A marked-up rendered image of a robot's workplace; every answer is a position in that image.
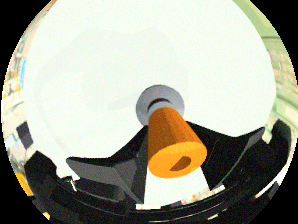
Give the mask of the orange knob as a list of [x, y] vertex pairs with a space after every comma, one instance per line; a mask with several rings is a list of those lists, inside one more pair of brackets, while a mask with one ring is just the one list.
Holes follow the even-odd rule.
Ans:
[[196, 171], [206, 147], [173, 108], [154, 111], [148, 121], [148, 168], [156, 177], [176, 179]]

